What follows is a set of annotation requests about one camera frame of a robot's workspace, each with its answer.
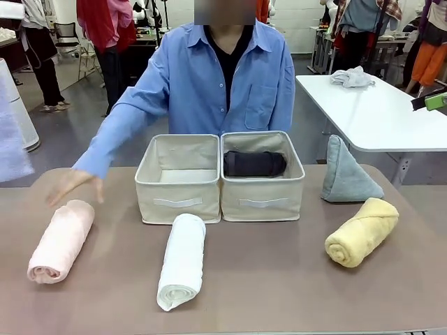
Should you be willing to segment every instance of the bin handle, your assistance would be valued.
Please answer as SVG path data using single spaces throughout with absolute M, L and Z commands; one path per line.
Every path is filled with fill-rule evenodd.
M 239 199 L 240 206 L 254 207 L 254 208 L 268 208 L 268 207 L 284 207 L 288 204 L 288 198 L 281 198 L 267 201 L 254 201 L 247 199 Z
M 202 198 L 194 198 L 189 200 L 182 200 L 182 201 L 170 201 L 170 200 L 164 200 L 164 199 L 154 199 L 154 205 L 156 206 L 166 206 L 171 208 L 184 208 L 184 207 L 191 207 L 195 206 L 197 204 L 202 204 Z

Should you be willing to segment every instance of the shirt pocket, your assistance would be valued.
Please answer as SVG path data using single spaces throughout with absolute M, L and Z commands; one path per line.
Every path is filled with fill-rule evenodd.
M 252 85 L 245 111 L 245 126 L 251 130 L 268 127 L 277 99 L 276 87 Z

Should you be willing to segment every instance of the black rolled towel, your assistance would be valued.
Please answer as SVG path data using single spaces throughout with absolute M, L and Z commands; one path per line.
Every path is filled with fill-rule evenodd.
M 229 151 L 223 155 L 226 177 L 277 177 L 286 171 L 286 167 L 286 159 L 277 152 Z

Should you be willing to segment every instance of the white column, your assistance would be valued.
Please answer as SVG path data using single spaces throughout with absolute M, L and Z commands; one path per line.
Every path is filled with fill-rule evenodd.
M 40 145 L 40 139 L 31 121 L 28 111 L 25 108 L 22 98 L 20 98 L 17 87 L 9 72 L 4 59 L 0 58 L 0 77 L 6 85 L 6 96 L 14 113 L 15 119 L 22 131 L 23 148 L 27 151 L 34 150 Z

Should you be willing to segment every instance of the white wall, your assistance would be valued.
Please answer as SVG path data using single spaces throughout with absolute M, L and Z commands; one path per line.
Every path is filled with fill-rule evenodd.
M 60 23 L 76 22 L 75 0 L 50 0 L 54 4 L 54 13 Z M 164 21 L 163 2 L 156 0 L 159 10 L 162 12 Z M 401 23 L 403 28 L 408 22 L 416 17 L 415 9 L 424 0 L 400 0 L 400 6 L 404 12 Z M 169 0 L 168 19 L 171 27 L 192 22 L 194 19 L 194 0 Z M 310 26 L 318 25 L 323 17 L 324 7 L 320 6 L 319 0 L 277 0 L 277 14 L 272 18 L 272 23 L 285 31 L 289 48 L 292 53 L 310 53 L 314 46 L 315 32 Z

